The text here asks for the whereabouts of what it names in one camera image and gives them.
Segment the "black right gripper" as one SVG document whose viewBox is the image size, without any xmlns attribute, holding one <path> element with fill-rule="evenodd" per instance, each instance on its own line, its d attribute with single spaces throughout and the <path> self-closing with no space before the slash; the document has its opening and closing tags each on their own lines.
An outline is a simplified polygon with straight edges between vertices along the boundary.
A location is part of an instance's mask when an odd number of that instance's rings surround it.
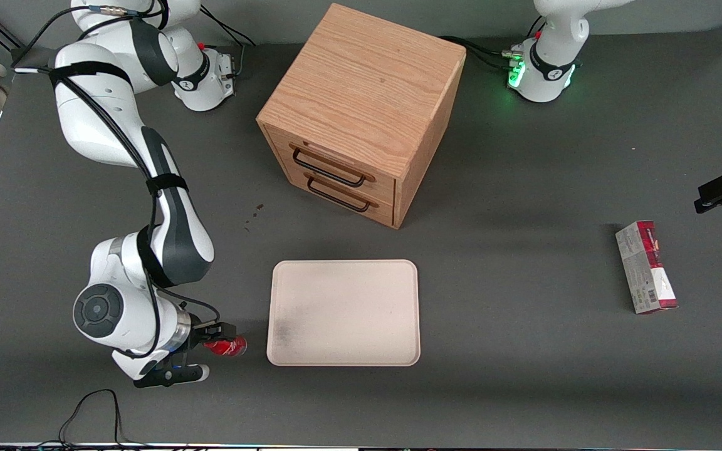
<svg viewBox="0 0 722 451">
<path fill-rule="evenodd" d="M 233 324 L 217 323 L 215 320 L 204 321 L 198 316 L 191 316 L 190 319 L 189 351 L 212 340 L 232 342 L 237 337 L 237 326 Z"/>
</svg>

